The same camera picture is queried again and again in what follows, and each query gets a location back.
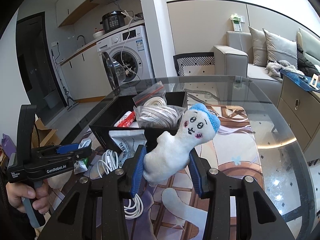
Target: wooden baseboard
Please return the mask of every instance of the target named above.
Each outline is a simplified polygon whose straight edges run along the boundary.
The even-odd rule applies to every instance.
[[[99,102],[106,96],[102,97],[94,97],[94,98],[82,98],[82,99],[76,99],[75,101],[78,103],[89,103],[89,102]]]

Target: blue hat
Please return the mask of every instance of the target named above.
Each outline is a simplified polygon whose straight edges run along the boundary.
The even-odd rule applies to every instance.
[[[215,114],[211,114],[209,112],[209,110],[205,107],[205,105],[202,103],[198,103],[198,104],[191,106],[190,110],[191,109],[205,112],[207,114],[207,116],[209,117],[209,120],[211,122],[211,125],[212,125],[214,131],[217,133],[217,131],[219,130],[219,127],[220,127],[220,120]]]

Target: sofa armrest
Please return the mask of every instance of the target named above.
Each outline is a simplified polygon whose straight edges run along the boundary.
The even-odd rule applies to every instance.
[[[229,46],[213,47],[216,75],[247,77],[248,55]]]

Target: washing machine knob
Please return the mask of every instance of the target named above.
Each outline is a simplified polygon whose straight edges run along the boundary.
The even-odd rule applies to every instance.
[[[117,43],[117,42],[119,41],[119,38],[118,38],[118,37],[113,37],[113,38],[112,38],[112,41],[113,41],[114,43]]]

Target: electric pressure cooker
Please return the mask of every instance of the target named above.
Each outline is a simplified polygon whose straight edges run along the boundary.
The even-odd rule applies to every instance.
[[[125,15],[121,11],[112,11],[102,16],[100,24],[103,26],[103,30],[108,33],[117,28],[125,26]]]

